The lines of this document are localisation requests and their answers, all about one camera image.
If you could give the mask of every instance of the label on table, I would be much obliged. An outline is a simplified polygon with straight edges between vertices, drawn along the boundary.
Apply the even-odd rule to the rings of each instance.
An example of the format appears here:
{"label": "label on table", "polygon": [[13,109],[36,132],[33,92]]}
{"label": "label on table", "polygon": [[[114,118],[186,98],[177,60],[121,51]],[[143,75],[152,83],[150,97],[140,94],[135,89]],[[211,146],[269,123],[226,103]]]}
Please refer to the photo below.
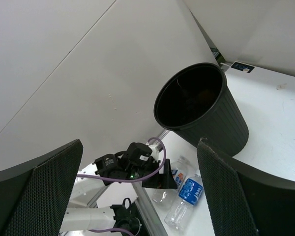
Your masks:
{"label": "label on table", "polygon": [[195,205],[201,196],[203,187],[192,179],[187,179],[186,183],[179,192],[179,196],[188,203]]}
{"label": "label on table", "polygon": [[180,185],[183,182],[183,173],[179,172],[178,170],[172,170],[172,175],[179,189]]}

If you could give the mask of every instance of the purple cable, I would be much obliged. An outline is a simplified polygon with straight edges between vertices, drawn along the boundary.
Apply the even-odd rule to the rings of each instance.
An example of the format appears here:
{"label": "purple cable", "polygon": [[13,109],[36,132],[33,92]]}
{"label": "purple cable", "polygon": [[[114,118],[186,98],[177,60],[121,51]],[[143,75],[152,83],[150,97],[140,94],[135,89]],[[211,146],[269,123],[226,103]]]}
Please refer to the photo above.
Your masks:
{"label": "purple cable", "polygon": [[161,144],[161,146],[163,148],[163,152],[164,152],[164,158],[163,158],[162,163],[151,174],[148,174],[147,176],[144,176],[144,177],[138,178],[138,179],[106,178],[106,177],[101,177],[101,176],[92,176],[92,175],[83,175],[83,174],[79,174],[79,175],[77,175],[77,177],[79,177],[79,178],[95,178],[95,179],[100,179],[100,180],[104,180],[104,181],[119,182],[119,183],[135,183],[135,182],[144,181],[144,180],[152,177],[156,173],[158,173],[163,168],[163,166],[165,164],[165,160],[166,160],[166,149],[165,149],[165,146],[164,146],[164,143],[162,142],[162,140],[160,140],[159,138],[153,137],[153,138],[150,138],[147,142],[149,143],[151,140],[157,140]]}
{"label": "purple cable", "polygon": [[105,233],[105,232],[110,232],[110,231],[118,231],[118,232],[126,233],[129,236],[134,236],[133,233],[131,233],[128,230],[122,229],[122,228],[111,228],[111,229],[106,229],[106,230],[89,230],[89,231],[91,231],[93,233]]}

